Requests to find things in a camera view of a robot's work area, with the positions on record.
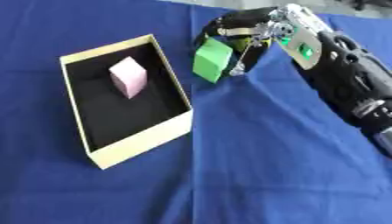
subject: green sensor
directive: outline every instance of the green sensor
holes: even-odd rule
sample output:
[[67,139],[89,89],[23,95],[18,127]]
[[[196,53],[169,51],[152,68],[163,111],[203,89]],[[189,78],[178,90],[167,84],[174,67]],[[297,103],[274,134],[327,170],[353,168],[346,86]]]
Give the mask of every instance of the green sensor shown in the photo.
[[298,47],[298,51],[306,58],[307,60],[313,55],[313,50],[306,44],[302,43]]

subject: green cube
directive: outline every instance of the green cube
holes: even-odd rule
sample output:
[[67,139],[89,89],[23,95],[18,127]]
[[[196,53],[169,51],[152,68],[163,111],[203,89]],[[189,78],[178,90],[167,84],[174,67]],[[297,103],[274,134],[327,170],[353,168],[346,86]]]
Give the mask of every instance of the green cube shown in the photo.
[[196,52],[193,72],[216,83],[222,71],[228,66],[233,49],[214,38],[208,38]]

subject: cube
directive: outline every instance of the cube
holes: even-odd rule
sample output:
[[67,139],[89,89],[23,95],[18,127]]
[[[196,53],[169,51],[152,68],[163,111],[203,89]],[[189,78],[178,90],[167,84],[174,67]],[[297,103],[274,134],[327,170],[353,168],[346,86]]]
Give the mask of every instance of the cube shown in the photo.
[[193,72],[215,83],[228,66],[233,49],[214,38],[208,38],[196,52]]
[[113,65],[109,71],[115,86],[128,99],[137,95],[147,83],[147,71],[131,57]]

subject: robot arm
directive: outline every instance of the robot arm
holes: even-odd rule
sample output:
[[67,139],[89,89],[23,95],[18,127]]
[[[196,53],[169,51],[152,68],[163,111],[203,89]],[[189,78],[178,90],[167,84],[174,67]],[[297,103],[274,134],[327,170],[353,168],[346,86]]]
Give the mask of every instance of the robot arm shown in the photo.
[[392,157],[392,73],[374,55],[344,33],[333,31],[307,8],[288,4],[231,12],[211,22],[196,45],[208,36],[249,39],[248,47],[239,50],[242,56],[233,69],[236,74],[255,64],[254,59],[247,63],[249,51],[268,48],[261,40],[275,40],[319,97],[346,123],[359,128],[384,155]]

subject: open box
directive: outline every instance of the open box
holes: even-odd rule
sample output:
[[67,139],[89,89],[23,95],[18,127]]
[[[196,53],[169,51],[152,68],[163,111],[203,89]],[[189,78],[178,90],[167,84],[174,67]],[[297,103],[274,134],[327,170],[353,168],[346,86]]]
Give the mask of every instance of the open box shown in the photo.
[[[132,57],[147,70],[146,87],[127,99],[109,68]],[[60,58],[87,155],[102,169],[191,130],[193,110],[153,35]]]

